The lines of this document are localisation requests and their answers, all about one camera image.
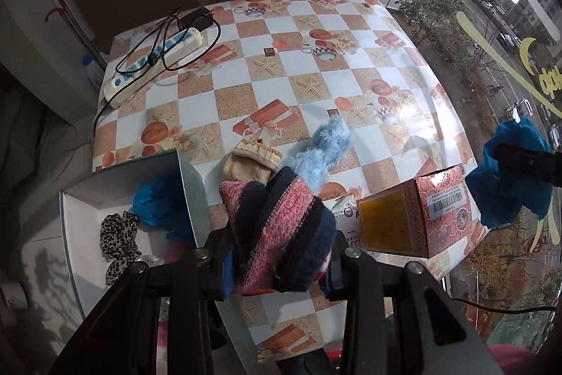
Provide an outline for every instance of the road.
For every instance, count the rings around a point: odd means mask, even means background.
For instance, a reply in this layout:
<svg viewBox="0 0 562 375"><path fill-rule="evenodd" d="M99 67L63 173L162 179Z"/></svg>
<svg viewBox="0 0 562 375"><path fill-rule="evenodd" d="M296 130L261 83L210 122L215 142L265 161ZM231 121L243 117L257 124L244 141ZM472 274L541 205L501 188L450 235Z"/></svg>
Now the road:
<svg viewBox="0 0 562 375"><path fill-rule="evenodd" d="M488 19L484 11L482 11L483 7L480 4L475 4L471 0L461 1L465 3L468 9L466 14L470 19L473 20L476 29L486 39L491 37L491 35L496 31L496 26ZM499 55L504 57L505 61L507 61L507 63L510 64L511 67L513 67L520 75L522 75L529 83L532 84L529 74L521 64L521 60L517 55L508 54L495 38L492 39L491 44L493 48L499 53ZM499 65L495 64L494 67L490 67L486 71L482 72L482 77L486 85L501 85L504 87L503 90L501 90L495 96L487 98L496 118L501 120L505 119L506 109L516 101L520 101L524 98L527 98L531 102L531 106L536 107L538 105L538 101L534 97L532 97L524 87L522 87L518 82L514 81L514 79L509 74L502 71ZM548 126L544 126L538 116L537 110L533 111L533 122L537 126L544 139L548 139ZM559 188L556 188L554 193L553 211L556 225L558 226L559 231L561 227L560 202L562 202L562 193L560 192Z"/></svg>

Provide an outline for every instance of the apartment building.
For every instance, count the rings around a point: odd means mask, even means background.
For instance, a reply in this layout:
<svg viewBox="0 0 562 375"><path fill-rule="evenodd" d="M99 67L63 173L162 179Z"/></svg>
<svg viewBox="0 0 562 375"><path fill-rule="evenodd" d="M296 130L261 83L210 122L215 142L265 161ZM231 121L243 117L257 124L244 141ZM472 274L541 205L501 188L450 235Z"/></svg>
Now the apartment building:
<svg viewBox="0 0 562 375"><path fill-rule="evenodd" d="M554 22L559 31L562 31L562 9L556 0L538 0L546 14ZM521 30L522 33L533 37L533 33L541 24L535 10L529 5L528 0L519 0L514 14L510 16L513 24ZM553 61L558 67L562 66L562 40L552 46L548 46L548 51L553 57Z"/></svg>

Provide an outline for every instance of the power strip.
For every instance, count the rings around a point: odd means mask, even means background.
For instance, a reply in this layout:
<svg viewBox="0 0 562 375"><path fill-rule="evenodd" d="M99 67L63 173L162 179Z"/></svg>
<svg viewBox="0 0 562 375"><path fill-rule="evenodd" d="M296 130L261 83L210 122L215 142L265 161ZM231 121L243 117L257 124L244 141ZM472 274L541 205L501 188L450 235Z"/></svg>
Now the power strip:
<svg viewBox="0 0 562 375"><path fill-rule="evenodd" d="M178 62L180 59L196 51L201 45L203 45L203 38L197 29L189 28L187 32L185 30L179 31L164 43L166 65L172 65ZM154 50L154 54L159 58L162 55L162 47L157 46ZM106 101L115 97L110 102L112 108L117 108L119 105L123 104L123 102L130 98L147 81L153 79L164 70L164 63L159 59L158 62L147 71L144 68L147 61L148 57L142 57L124 70L124 72L127 73L116 72L113 78L103 85L103 96Z"/></svg>

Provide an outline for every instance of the light blue fluffy fabric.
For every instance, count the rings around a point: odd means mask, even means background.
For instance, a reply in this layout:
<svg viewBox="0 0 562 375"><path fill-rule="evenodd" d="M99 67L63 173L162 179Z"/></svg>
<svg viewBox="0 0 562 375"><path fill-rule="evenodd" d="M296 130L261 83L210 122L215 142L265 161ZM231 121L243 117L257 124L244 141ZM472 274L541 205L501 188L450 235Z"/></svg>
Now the light blue fluffy fabric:
<svg viewBox="0 0 562 375"><path fill-rule="evenodd" d="M313 194L328 182L328 172L346 157L352 134L339 115L318 127L306 151L289 160L290 167L305 182Z"/></svg>

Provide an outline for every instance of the bicycle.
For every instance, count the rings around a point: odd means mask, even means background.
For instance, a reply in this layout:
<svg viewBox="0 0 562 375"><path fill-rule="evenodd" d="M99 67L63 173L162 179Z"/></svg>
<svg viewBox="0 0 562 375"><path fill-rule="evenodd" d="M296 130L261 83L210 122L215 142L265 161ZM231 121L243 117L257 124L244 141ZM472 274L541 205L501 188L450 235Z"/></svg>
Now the bicycle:
<svg viewBox="0 0 562 375"><path fill-rule="evenodd" d="M488 94L490 94L490 97L495 96L498 92L504 89L502 85L498 85L498 86L488 85L486 88L488 88Z"/></svg>

